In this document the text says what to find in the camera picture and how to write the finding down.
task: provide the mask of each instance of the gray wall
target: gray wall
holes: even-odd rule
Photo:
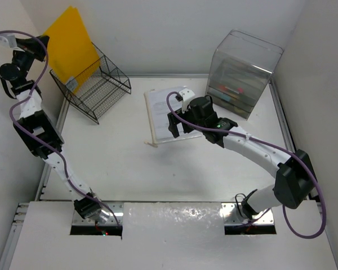
[[[78,7],[96,43],[123,71],[208,73],[216,47],[240,28],[285,46],[305,0],[21,0],[39,32]]]
[[[37,34],[19,0],[0,0],[0,30],[6,29]],[[10,62],[11,57],[10,49],[0,47],[0,65]],[[42,63],[36,64],[28,78],[36,78],[42,66]],[[48,74],[39,86],[44,106],[55,121],[62,95]],[[5,95],[0,82],[0,257],[17,204],[34,198],[43,168],[43,162],[29,152],[12,127],[8,112],[14,103]]]
[[[308,2],[275,78],[295,143],[323,189],[338,265],[338,0]]]

